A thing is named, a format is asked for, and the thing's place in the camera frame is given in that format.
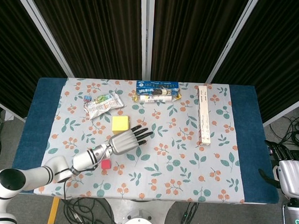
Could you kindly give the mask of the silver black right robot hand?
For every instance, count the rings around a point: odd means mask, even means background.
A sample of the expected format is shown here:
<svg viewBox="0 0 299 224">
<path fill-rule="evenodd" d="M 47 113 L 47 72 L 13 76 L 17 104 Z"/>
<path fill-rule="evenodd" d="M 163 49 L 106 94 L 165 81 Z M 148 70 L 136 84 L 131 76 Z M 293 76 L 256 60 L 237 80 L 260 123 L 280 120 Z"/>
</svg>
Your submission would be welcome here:
<svg viewBox="0 0 299 224">
<path fill-rule="evenodd" d="M 284 195 L 290 199 L 299 198 L 299 157 L 286 146 L 264 141 L 276 161 L 276 170 L 273 178 L 258 169 L 259 175 L 270 185 L 281 189 Z"/>
</svg>

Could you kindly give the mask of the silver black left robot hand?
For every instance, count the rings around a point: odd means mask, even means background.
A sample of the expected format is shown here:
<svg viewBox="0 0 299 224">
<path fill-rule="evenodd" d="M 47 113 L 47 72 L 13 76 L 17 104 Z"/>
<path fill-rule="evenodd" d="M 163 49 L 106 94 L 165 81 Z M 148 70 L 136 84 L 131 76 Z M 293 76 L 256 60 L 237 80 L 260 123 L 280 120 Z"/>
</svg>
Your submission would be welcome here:
<svg viewBox="0 0 299 224">
<path fill-rule="evenodd" d="M 108 146 L 114 155 L 123 155 L 139 146 L 147 143 L 146 138 L 150 137 L 153 131 L 149 128 L 137 125 L 124 132 L 114 135 L 108 141 Z"/>
</svg>

